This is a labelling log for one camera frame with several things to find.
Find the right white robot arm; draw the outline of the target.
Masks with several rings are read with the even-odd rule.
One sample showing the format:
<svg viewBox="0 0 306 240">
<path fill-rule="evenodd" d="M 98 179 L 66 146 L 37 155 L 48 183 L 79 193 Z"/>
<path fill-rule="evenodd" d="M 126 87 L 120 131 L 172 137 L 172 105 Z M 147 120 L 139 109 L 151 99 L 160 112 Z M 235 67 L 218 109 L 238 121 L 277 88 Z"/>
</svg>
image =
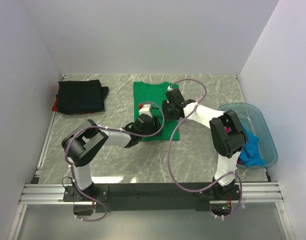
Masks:
<svg viewBox="0 0 306 240">
<path fill-rule="evenodd" d="M 170 120 L 192 120 L 210 129 L 213 146 L 218 153 L 217 169 L 212 183 L 202 190 L 188 190 L 192 193 L 210 191 L 215 199 L 224 199 L 233 192 L 235 171 L 240 152 L 247 135 L 236 112 L 208 108 L 194 100 L 185 100 L 179 89 L 168 88 L 167 100 L 162 102 L 163 113 Z"/>
</svg>

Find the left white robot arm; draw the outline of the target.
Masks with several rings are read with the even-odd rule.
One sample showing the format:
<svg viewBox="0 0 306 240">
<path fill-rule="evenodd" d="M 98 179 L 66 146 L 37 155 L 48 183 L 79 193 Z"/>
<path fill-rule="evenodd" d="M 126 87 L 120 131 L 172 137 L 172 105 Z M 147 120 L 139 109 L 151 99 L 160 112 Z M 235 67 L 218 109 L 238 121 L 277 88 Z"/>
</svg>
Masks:
<svg viewBox="0 0 306 240">
<path fill-rule="evenodd" d="M 72 185 L 81 201 L 96 197 L 90 162 L 103 146 L 131 148 L 142 138 L 159 135 L 164 122 L 157 115 L 140 114 L 120 129 L 103 127 L 88 119 L 62 140 L 65 157 L 72 169 Z"/>
</svg>

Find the green t shirt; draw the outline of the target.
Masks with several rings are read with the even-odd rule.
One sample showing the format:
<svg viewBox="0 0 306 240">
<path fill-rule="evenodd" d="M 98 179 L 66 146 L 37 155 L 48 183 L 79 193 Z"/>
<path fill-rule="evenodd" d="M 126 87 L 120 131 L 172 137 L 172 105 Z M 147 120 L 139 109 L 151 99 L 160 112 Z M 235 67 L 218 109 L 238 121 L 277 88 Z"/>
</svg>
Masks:
<svg viewBox="0 0 306 240">
<path fill-rule="evenodd" d="M 134 99 L 134 120 L 139 116 L 138 105 L 142 102 L 153 102 L 162 107 L 162 102 L 167 100 L 165 93 L 172 83 L 162 82 L 160 84 L 148 84 L 142 81 L 133 83 L 133 99 Z M 178 121 L 167 120 L 159 135 L 142 138 L 142 142 L 151 141 L 169 141 L 173 130 L 177 126 Z"/>
</svg>

